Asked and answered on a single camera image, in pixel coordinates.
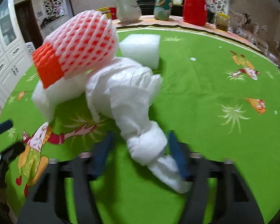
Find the white L-shaped foam block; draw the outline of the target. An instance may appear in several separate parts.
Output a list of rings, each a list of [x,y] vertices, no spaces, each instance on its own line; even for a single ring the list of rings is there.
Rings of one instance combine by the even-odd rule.
[[[78,98],[85,93],[87,78],[87,73],[81,73],[70,79],[61,78],[48,88],[44,88],[42,81],[38,81],[31,100],[44,119],[51,122],[57,105]]]

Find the white foam wrap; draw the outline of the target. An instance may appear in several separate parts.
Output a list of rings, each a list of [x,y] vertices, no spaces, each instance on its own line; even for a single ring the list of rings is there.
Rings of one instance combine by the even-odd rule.
[[[113,119],[126,142],[130,157],[178,193],[191,184],[183,180],[173,157],[165,154],[167,137],[149,119],[149,108],[162,86],[152,69],[125,57],[88,74],[85,96],[94,121],[104,115]]]

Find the white tall cabinet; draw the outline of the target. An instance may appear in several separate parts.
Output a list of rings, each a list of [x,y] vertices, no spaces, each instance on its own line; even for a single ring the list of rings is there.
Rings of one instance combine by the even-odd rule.
[[[0,4],[0,109],[32,66],[16,18],[14,0],[3,0]]]

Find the green cartoon tablecloth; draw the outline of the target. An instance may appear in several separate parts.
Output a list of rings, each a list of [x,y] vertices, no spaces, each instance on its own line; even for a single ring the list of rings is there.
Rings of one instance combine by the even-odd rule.
[[[202,33],[160,28],[118,32],[158,34],[162,89],[149,118],[174,131],[206,158],[232,159],[268,223],[280,209],[280,70],[260,54]],[[41,153],[60,161],[89,150],[108,131],[113,152],[101,177],[91,183],[104,223],[176,223],[187,200],[130,158],[113,120],[102,117],[90,135]]]

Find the white shoe cabinet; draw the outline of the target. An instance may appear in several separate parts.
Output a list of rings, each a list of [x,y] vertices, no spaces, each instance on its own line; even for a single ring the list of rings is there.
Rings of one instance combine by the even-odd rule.
[[[66,23],[68,20],[69,20],[69,16],[64,15],[64,16],[54,20],[53,22],[47,24],[46,26],[44,26],[40,30],[43,39],[45,39],[48,35],[50,35],[52,32],[54,32],[56,29],[58,29],[58,27],[62,26],[64,23]]]

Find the yellow lidded glass jar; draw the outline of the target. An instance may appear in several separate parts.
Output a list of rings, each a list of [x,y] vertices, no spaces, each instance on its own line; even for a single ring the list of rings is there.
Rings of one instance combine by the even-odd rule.
[[[112,13],[109,7],[99,8],[97,9],[97,11],[101,12],[102,14],[105,14],[108,19],[112,19]]]

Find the small white foam block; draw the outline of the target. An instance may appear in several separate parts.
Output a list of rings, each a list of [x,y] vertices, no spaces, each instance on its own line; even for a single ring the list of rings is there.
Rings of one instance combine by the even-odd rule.
[[[123,57],[156,70],[159,66],[160,38],[157,34],[130,34],[119,43],[119,48]]]

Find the white ceramic teapot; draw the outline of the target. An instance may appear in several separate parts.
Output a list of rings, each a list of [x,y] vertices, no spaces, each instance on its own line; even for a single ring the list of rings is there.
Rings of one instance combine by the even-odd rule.
[[[136,0],[117,0],[116,16],[123,23],[136,22],[141,17],[141,9]]]

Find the small yellow lidded jar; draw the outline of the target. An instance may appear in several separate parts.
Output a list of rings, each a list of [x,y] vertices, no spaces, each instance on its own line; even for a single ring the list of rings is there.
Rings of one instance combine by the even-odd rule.
[[[216,29],[228,31],[230,23],[230,16],[223,14],[223,13],[217,13],[215,27]]]

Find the red thermos flask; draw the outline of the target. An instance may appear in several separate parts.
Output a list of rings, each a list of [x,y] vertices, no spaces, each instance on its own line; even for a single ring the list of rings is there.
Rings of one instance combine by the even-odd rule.
[[[185,0],[183,20],[187,23],[204,26],[207,22],[207,6],[205,0]]]

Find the green snack bag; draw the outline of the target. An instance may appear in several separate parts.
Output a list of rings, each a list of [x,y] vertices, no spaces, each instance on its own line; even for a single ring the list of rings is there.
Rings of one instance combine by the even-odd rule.
[[[173,6],[173,0],[155,0],[154,17],[157,20],[168,21]]]

